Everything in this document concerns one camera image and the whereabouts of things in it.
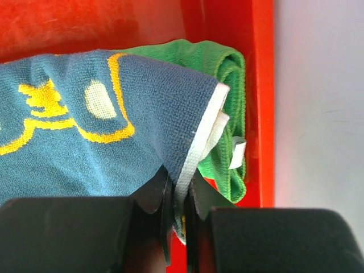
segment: yellow embroidered design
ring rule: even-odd
[[[19,85],[19,92],[30,96],[27,99],[27,105],[30,107],[43,107],[43,111],[31,111],[31,115],[38,118],[51,118],[64,115],[68,112],[66,106],[60,106],[61,95],[55,91],[55,85],[48,80],[46,84],[40,87],[33,87],[27,84]]]
[[[127,122],[127,126],[125,128],[117,130],[111,134],[97,134],[85,131],[76,123],[76,121],[73,118],[68,118],[61,121],[40,121],[37,119],[26,118],[23,122],[24,125],[23,134],[16,140],[10,142],[9,144],[0,146],[0,155],[5,155],[11,152],[15,152],[21,147],[23,147],[25,144],[29,142],[29,140],[31,140],[35,129],[61,130],[61,129],[76,127],[78,132],[83,138],[91,142],[98,142],[105,144],[110,142],[120,141],[122,139],[126,139],[133,136],[135,133],[135,128],[129,121],[129,118],[127,117],[126,114],[122,98],[120,77],[119,77],[118,59],[123,55],[125,54],[117,53],[111,56],[107,60],[107,64],[110,69],[111,82],[113,84],[113,90],[117,97],[120,111],[122,113],[122,116]],[[43,111],[34,111],[34,110],[31,111],[31,115],[35,117],[38,118],[58,117],[68,112],[66,106],[59,105],[59,102],[61,101],[61,96],[57,91],[55,91],[54,84],[50,79],[46,84],[41,85],[38,88],[26,84],[21,84],[19,86],[19,92],[31,97],[28,98],[26,101],[30,107],[43,107]]]
[[[124,137],[123,138],[129,138],[132,135],[134,135],[135,128],[131,124],[131,122],[129,121],[129,119],[128,119],[127,115],[126,115],[126,110],[125,110],[125,107],[124,107],[123,95],[122,95],[122,90],[121,90],[121,82],[120,82],[120,77],[119,77],[119,63],[118,63],[118,59],[121,56],[124,56],[124,55],[126,55],[126,54],[125,53],[117,53],[117,54],[114,54],[113,56],[111,56],[107,60],[107,64],[109,65],[111,82],[113,83],[113,89],[115,91],[116,98],[118,100],[118,104],[119,104],[119,107],[120,107],[120,111],[121,111],[121,113],[123,115],[123,118],[127,122],[127,126],[124,128],[125,131],[123,132],[123,134],[124,134]]]

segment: microfiber towel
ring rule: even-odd
[[[198,71],[114,51],[2,64],[0,204],[128,196],[162,165],[184,189],[216,120],[228,121],[228,91]]]
[[[243,183],[245,160],[239,168],[229,169],[229,166],[233,157],[232,137],[245,136],[245,61],[242,54],[214,42],[190,43],[186,40],[136,47],[121,52],[194,69],[213,76],[230,87],[223,108],[230,119],[225,128],[220,126],[224,128],[222,137],[220,138],[221,133],[217,134],[217,138],[220,138],[218,144],[198,165],[198,169],[204,177],[215,180],[218,190],[228,200],[240,201],[246,192]]]

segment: green towel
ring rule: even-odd
[[[122,52],[194,69],[230,87],[223,108],[230,119],[218,144],[198,165],[198,169],[204,177],[215,180],[218,190],[228,200],[240,201],[246,192],[243,183],[245,161],[237,169],[229,169],[229,166],[233,156],[232,137],[245,136],[245,61],[241,53],[214,42],[193,44],[186,40],[130,48]]]

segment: folded towel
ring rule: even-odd
[[[214,42],[193,44],[186,40],[136,47],[121,52],[191,68],[213,76],[230,87],[224,104],[224,112],[230,119],[221,138],[221,133],[218,134],[218,144],[198,165],[198,169],[204,177],[215,180],[218,190],[228,200],[240,201],[246,192],[243,183],[245,161],[236,169],[229,169],[229,166],[233,157],[233,137],[245,136],[245,62],[241,53]]]
[[[2,64],[0,204],[127,196],[161,165],[183,189],[213,146],[228,91],[200,72],[114,51]]]

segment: towel tag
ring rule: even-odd
[[[243,164],[246,140],[241,136],[233,136],[233,158],[229,169],[239,168]]]

